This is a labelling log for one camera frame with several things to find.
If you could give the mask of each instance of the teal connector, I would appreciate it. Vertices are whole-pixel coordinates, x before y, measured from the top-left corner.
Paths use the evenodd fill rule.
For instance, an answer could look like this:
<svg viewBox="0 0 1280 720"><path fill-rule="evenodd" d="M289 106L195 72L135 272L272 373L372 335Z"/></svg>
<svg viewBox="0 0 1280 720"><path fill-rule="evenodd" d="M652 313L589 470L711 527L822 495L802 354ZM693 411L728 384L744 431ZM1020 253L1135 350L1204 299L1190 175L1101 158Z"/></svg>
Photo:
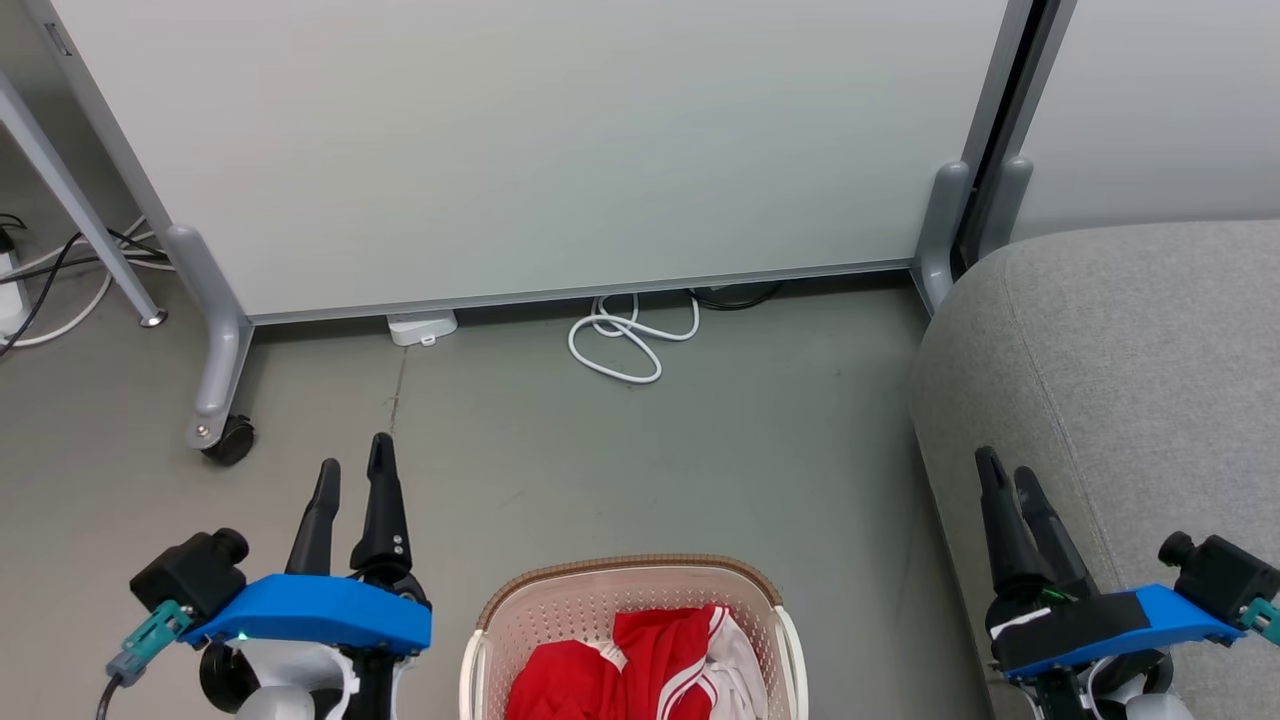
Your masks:
<svg viewBox="0 0 1280 720"><path fill-rule="evenodd" d="M120 653L106 664L108 676L119 675L120 687L124 688L138 682L147 664L193 624L195 620L182 610L180 605L172 600L161 602L151 616L120 643Z"/></svg>
<svg viewBox="0 0 1280 720"><path fill-rule="evenodd" d="M1280 620L1280 611L1261 597L1253 598L1244 615L1240 616L1240 623L1245 628L1271 641L1274 644L1280 644L1280 623L1276 620Z"/></svg>

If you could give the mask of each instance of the whiteboard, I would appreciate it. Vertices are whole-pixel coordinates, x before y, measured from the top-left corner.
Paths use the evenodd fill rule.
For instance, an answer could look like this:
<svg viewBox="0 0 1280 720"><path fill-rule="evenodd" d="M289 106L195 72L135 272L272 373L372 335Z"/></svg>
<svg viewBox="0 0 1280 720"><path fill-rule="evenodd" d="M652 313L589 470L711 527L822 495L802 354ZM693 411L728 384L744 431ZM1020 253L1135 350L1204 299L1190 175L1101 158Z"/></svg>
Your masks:
<svg viewBox="0 0 1280 720"><path fill-rule="evenodd" d="M1005 12L52 4L251 316L909 259Z"/></svg>
<svg viewBox="0 0 1280 720"><path fill-rule="evenodd" d="M1080 1L1020 155L1012 240L1280 217L1280 5Z"/></svg>

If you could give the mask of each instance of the blue plastic bracket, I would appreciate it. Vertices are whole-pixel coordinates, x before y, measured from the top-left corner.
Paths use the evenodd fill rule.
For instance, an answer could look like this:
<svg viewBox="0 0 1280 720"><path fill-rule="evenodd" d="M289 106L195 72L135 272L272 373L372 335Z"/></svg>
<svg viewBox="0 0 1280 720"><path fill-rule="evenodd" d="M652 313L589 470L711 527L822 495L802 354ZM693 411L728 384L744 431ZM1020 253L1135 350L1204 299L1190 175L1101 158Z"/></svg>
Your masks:
<svg viewBox="0 0 1280 720"><path fill-rule="evenodd" d="M1240 616L1240 623L1245 628L1271 641L1274 644L1280 644L1280 623L1276 623L1276 620L1280 620L1280 610L1276 610L1276 606L1261 597L1253 598L1248 610Z"/></svg>
<svg viewBox="0 0 1280 720"><path fill-rule="evenodd" d="M1142 603L1149 626L1121 633L1027 667L1015 667L1009 670L1006 675L1009 678L1034 678L1057 665L1083 665L1111 655L1125 655L1185 642L1217 639L1230 644L1245 634L1192 605L1189 600L1165 585L1146 585L1130 592L1138 596L1138 602ZM1051 621L1050 616L1032 620L1032 623Z"/></svg>
<svg viewBox="0 0 1280 720"><path fill-rule="evenodd" d="M242 635L380 648L407 657L431 646L431 611L351 578L268 575L180 642Z"/></svg>

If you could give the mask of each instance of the black power cord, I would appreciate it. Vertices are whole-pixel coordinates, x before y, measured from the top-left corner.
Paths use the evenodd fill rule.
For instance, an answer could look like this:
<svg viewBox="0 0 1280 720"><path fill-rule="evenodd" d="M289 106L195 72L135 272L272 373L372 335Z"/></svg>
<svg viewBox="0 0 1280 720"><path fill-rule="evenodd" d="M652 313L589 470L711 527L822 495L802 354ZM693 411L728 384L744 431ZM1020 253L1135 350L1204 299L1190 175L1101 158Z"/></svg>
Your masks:
<svg viewBox="0 0 1280 720"><path fill-rule="evenodd" d="M119 240L120 242L123 242L123 243L125 243L125 245L128 245L131 247L137 247L138 250L143 250L148 255L154 255L155 258L159 258L161 260L168 260L169 259L169 255L164 250L156 250L155 247L148 247L146 245L142 245L141 242L133 240L132 237L128 237L125 234L120 234L120 233L113 231L111 228L106 228L106 232L110 233L111 237L114 237L115 240Z"/></svg>
<svg viewBox="0 0 1280 720"><path fill-rule="evenodd" d="M10 220L13 220L12 223L0 223L0 228L18 228L22 231L27 229L26 220L23 220L18 215L14 215L13 213L0 213L0 218L9 218Z"/></svg>
<svg viewBox="0 0 1280 720"><path fill-rule="evenodd" d="M759 305L759 304L764 302L765 300L768 300L768 299L773 297L774 295L777 295L778 291L782 290L782 286L786 284L786 283L787 283L787 281L778 281L778 282L773 283L772 286L769 286L769 290L767 290L763 293L760 293L759 296L756 296L756 297L754 297L751 300L744 301L744 302L718 302L716 300L710 300L710 299L708 299L705 296L698 295L698 292L695 292L692 290L686 290L685 292L687 292L689 296L692 297L694 300L696 300L696 301L701 302L704 306L707 306L708 310L721 310L721 311L724 311L724 313L731 313L733 310L746 310L748 307L755 307L756 305Z"/></svg>
<svg viewBox="0 0 1280 720"><path fill-rule="evenodd" d="M70 252L72 246L76 245L76 241L79 240L79 237L81 233L73 234L72 238L67 241L67 245L63 246L63 251L58 254L58 260L54 260L54 265L49 269L49 278L45 281L45 287L40 290L40 297L37 297L36 302L31 306L31 314L28 314L27 319L22 322L22 327L18 328L18 332L9 336L4 347L0 347L0 357L4 357L5 352L13 350L14 343L22 338L22 333L27 332L27 328L29 328L31 323L36 319L36 313L40 313L40 306L45 304L45 297L49 296L49 288L54 287L54 278L58 277L58 270L63 269L67 254Z"/></svg>
<svg viewBox="0 0 1280 720"><path fill-rule="evenodd" d="M157 258L160 260L169 260L169 255L166 252L164 252L163 250L156 250L155 247L148 247L146 245L142 245L141 242L138 242L138 241L136 241L136 240L133 240L131 237L124 237L123 234L120 234L120 233L118 233L118 232L115 232L113 229L108 229L106 232L111 233L111 237L114 237L114 238L116 238L116 240L119 240L119 241L129 245L131 247L136 247L138 250L146 251L148 255L152 255L152 256L155 256L155 258ZM77 233L76 237L72 238L72 242L79 240L81 237L83 237L83 236L81 236L79 233ZM63 268L72 268L72 266L76 266L76 265L84 265L84 264L88 264L88 263L101 263L101 261L102 261L102 259L99 258L97 255L95 255L92 258L81 258L78 260L68 260L68 261L63 263ZM6 275L4 278L0 278L0 284L8 284L8 283L19 282L19 281L29 281L31 278L38 278L40 275L45 275L45 274L49 274L51 272L54 272L54 266L52 265L50 265L49 268L40 268L37 270L27 270L26 273L18 273L15 275Z"/></svg>
<svg viewBox="0 0 1280 720"><path fill-rule="evenodd" d="M119 675L111 675L111 679L106 682L106 689L102 691L102 698L97 701L97 712L93 715L93 720L106 720L106 708L111 705L111 696L115 694L115 688L120 687L120 680Z"/></svg>

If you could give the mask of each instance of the floor crack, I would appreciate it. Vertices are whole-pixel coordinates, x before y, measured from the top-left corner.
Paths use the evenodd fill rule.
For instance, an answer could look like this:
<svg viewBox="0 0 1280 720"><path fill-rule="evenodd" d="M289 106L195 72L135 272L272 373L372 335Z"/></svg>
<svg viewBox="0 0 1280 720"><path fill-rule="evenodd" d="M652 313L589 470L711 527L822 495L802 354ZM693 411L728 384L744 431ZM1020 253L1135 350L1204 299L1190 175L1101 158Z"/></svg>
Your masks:
<svg viewBox="0 0 1280 720"><path fill-rule="evenodd" d="M390 421L390 427L387 428L387 432L392 437L396 437L396 414L399 411L399 391L401 391L402 387L404 387L404 366L406 365L408 365L408 348L407 347L404 348L404 352L401 355L401 373L399 373L399 377L396 378L396 395L392 397L392 421Z"/></svg>

